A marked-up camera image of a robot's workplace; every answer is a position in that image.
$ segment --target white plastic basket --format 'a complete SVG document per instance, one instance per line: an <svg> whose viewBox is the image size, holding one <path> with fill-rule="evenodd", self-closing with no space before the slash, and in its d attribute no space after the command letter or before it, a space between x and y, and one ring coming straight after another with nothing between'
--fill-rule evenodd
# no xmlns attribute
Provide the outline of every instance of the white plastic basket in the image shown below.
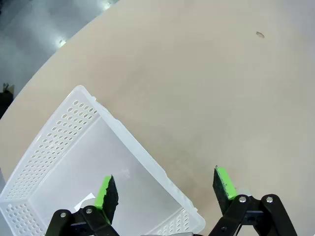
<svg viewBox="0 0 315 236"><path fill-rule="evenodd" d="M124 236L198 233L205 220L121 122L77 86L27 149L0 195L15 236L43 236L58 209L115 178L113 227Z"/></svg>

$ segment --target small stain on table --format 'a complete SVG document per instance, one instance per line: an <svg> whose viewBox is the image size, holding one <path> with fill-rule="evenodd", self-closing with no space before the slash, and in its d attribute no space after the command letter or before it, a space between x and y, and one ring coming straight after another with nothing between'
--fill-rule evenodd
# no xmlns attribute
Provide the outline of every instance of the small stain on table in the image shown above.
<svg viewBox="0 0 315 236"><path fill-rule="evenodd" d="M261 32L256 32L256 34L258 35L258 37L260 37L260 38L264 38L265 36L261 33Z"/></svg>

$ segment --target black bracket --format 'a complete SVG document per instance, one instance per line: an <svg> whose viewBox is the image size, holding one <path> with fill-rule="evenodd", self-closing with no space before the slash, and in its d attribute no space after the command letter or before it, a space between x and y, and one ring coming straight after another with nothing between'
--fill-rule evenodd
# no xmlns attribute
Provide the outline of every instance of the black bracket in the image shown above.
<svg viewBox="0 0 315 236"><path fill-rule="evenodd" d="M76 213L57 210L48 226L46 236L119 236L95 206L86 206Z"/></svg>
<svg viewBox="0 0 315 236"><path fill-rule="evenodd" d="M277 195L268 194L261 200L253 196L238 195L229 200L216 170L213 189L223 217L209 236L236 236L242 225L253 226L260 236L297 236Z"/></svg>

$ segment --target beige tabletop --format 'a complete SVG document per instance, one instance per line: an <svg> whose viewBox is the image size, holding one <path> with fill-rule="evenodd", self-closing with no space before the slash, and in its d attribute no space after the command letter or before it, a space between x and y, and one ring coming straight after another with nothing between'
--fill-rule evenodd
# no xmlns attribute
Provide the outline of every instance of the beige tabletop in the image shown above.
<svg viewBox="0 0 315 236"><path fill-rule="evenodd" d="M193 201L205 234L221 216L215 165L258 199L279 195L298 235L315 234L312 17L306 2L121 0L54 54L1 119L4 178L83 85Z"/></svg>

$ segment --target gray floor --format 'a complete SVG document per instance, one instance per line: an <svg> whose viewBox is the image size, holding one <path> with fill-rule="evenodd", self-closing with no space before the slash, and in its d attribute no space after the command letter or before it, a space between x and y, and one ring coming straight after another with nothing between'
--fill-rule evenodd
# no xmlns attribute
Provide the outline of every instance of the gray floor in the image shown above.
<svg viewBox="0 0 315 236"><path fill-rule="evenodd" d="M55 51L118 0L6 0L0 15L0 85L14 97Z"/></svg>

